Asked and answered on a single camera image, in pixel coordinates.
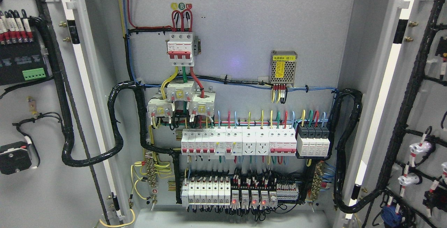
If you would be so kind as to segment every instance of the green wire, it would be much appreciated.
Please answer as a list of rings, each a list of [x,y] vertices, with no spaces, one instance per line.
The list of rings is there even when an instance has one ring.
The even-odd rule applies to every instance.
[[[281,118],[281,112],[278,110],[278,114],[276,114],[276,128],[279,128],[279,120]]]
[[[182,67],[182,75],[183,75],[183,83],[188,82],[188,79],[186,78],[186,68]]]
[[[309,110],[309,124],[308,127],[312,126],[312,118],[313,118],[313,111]]]

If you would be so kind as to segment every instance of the red breaker toggle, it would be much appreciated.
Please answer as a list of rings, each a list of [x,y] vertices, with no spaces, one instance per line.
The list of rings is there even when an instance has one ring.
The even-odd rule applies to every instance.
[[[271,148],[271,153],[295,153],[295,148]]]
[[[191,52],[188,51],[169,51],[168,54],[171,59],[191,59]]]

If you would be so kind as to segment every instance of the black cable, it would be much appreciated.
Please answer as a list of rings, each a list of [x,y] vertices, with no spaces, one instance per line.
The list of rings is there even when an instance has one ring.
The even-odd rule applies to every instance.
[[[329,129],[329,142],[334,142],[335,139],[335,129],[337,128],[338,120],[340,118],[340,110],[342,107],[343,99],[345,97],[351,97],[354,100],[353,109],[351,115],[349,116],[348,123],[345,130],[343,131],[340,140],[337,143],[337,162],[334,177],[334,204],[340,208],[342,212],[345,213],[356,213],[371,202],[374,198],[380,195],[382,190],[374,190],[369,195],[365,196],[359,200],[353,206],[348,206],[343,202],[342,191],[343,184],[345,182],[346,176],[346,152],[345,146],[348,138],[351,136],[352,132],[356,128],[357,122],[360,119],[362,113],[362,93],[355,89],[343,89],[335,97],[334,105],[332,107],[331,113],[329,115],[328,129]]]
[[[5,96],[7,93],[12,92],[16,89],[19,88],[25,88],[25,87],[29,87],[29,86],[33,86],[33,85],[37,85],[40,83],[44,83],[46,81],[52,80],[53,76],[49,76],[43,79],[38,79],[38,80],[34,80],[34,81],[30,81],[30,82],[26,82],[26,83],[21,83],[21,84],[17,84],[17,85],[13,85],[11,87],[5,88],[5,92],[3,94],[0,95],[0,100],[3,98],[3,96]]]
[[[442,120],[441,120],[441,129],[444,129],[444,121],[445,121],[445,119],[446,119],[446,116],[447,116],[447,111],[444,113],[444,116],[442,117]]]

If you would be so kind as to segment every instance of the blue wire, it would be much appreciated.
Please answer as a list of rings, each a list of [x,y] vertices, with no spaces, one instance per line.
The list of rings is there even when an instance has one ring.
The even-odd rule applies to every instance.
[[[292,125],[290,126],[290,128],[295,128],[295,111],[292,111],[292,115],[293,115],[293,121],[292,121]]]

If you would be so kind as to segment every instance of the white connector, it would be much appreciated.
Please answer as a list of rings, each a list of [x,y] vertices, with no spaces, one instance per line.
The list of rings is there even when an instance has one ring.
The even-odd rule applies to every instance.
[[[414,173],[409,173],[409,174],[407,174],[406,177],[400,176],[397,178],[397,180],[399,181],[399,184],[402,186],[418,184],[420,182],[420,178]]]
[[[431,143],[429,143],[428,141],[423,141],[421,145],[417,143],[417,144],[411,144],[409,147],[410,151],[417,155],[422,152],[429,152],[431,149]]]

